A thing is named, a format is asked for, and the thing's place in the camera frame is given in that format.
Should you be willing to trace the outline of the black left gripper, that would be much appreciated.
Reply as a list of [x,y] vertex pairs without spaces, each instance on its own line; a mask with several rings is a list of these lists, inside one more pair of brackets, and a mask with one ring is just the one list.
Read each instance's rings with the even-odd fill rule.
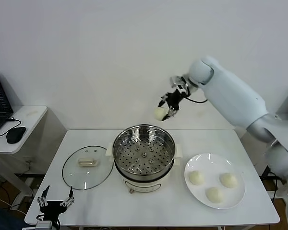
[[71,206],[74,203],[73,187],[70,187],[68,198],[64,201],[46,201],[50,186],[42,192],[42,195],[37,198],[40,206],[40,212],[44,214],[43,219],[59,219],[59,215],[66,212],[65,206]]

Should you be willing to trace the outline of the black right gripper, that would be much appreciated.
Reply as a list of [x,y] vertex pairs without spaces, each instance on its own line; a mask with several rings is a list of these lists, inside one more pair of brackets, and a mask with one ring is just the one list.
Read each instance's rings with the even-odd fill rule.
[[158,107],[168,105],[169,109],[163,108],[162,120],[168,120],[176,115],[178,112],[175,108],[179,108],[179,103],[182,101],[182,94],[175,90],[174,92],[167,92],[161,97]]

